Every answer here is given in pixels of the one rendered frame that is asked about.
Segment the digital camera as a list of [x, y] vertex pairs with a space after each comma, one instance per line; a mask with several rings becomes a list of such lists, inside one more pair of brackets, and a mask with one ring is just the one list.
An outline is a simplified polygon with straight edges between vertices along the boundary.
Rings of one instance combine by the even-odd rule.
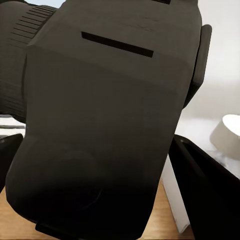
[[0, 0], [0, 115], [25, 124], [6, 200], [60, 240], [137, 240], [212, 26], [198, 0]]

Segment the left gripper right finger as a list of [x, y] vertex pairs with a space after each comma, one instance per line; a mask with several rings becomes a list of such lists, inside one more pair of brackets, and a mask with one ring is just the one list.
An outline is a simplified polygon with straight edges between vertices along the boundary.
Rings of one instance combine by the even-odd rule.
[[240, 179], [184, 136], [168, 155], [195, 240], [240, 240]]

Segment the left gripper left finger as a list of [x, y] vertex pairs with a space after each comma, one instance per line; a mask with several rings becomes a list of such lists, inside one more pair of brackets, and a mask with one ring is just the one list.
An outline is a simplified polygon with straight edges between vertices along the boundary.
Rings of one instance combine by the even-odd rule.
[[7, 173], [23, 139], [21, 133], [0, 138], [0, 193], [5, 187]]

